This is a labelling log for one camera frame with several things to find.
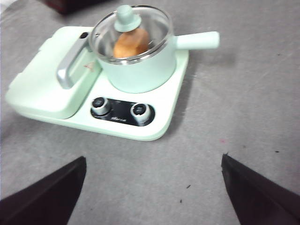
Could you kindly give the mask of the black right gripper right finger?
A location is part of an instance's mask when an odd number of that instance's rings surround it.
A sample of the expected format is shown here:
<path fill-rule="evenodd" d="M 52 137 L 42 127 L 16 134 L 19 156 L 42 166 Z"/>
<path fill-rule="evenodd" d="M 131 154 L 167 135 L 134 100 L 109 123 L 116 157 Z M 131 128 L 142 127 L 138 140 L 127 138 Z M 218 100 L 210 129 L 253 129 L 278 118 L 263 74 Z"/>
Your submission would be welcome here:
<path fill-rule="evenodd" d="M 227 154 L 222 156 L 227 194 L 242 225 L 298 225 L 300 196 Z"/>

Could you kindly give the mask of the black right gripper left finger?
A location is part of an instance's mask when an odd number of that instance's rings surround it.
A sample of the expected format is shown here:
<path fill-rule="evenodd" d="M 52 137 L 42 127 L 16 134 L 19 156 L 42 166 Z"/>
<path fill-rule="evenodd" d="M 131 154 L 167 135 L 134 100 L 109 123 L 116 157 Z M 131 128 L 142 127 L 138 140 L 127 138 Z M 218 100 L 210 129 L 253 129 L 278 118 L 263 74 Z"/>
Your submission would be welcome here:
<path fill-rule="evenodd" d="M 82 191 L 86 158 L 81 156 L 0 202 L 2 225 L 66 225 Z"/>

